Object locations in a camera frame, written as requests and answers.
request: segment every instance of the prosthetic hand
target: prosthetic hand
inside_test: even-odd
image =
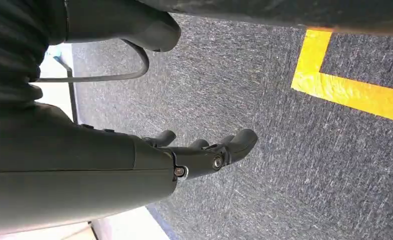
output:
[[[166,147],[174,134],[141,139],[73,123],[35,102],[29,84],[49,45],[123,38],[153,51],[180,29],[134,0],[0,1],[0,234],[89,221],[159,201],[178,179],[215,173],[257,141],[243,130],[218,144]]]

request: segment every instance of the gray carpet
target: gray carpet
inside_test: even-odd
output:
[[[175,15],[179,45],[147,75],[76,85],[79,117],[173,145],[252,128],[248,158],[153,204],[181,240],[393,239],[393,120],[291,89],[302,29]],[[393,37],[334,34],[322,72],[393,88]],[[76,76],[125,73],[119,40],[75,44]]]

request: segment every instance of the metal bolt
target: metal bolt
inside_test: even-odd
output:
[[[183,175],[185,175],[185,169],[183,167],[176,167],[174,169],[174,175],[182,177]]]
[[[215,156],[214,159],[213,159],[212,166],[215,169],[219,169],[219,168],[222,167],[222,165],[223,165],[223,159],[220,156]]]

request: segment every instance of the yellow tape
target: yellow tape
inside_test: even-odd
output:
[[[320,73],[331,32],[307,30],[291,88],[393,120],[393,89]]]

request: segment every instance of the black prosthetic limb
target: black prosthetic limb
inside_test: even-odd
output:
[[[254,131],[244,129],[236,136],[227,136],[213,145],[197,139],[189,147],[166,147],[164,151],[173,158],[174,175],[179,180],[187,180],[216,173],[221,168],[244,159],[257,140]]]

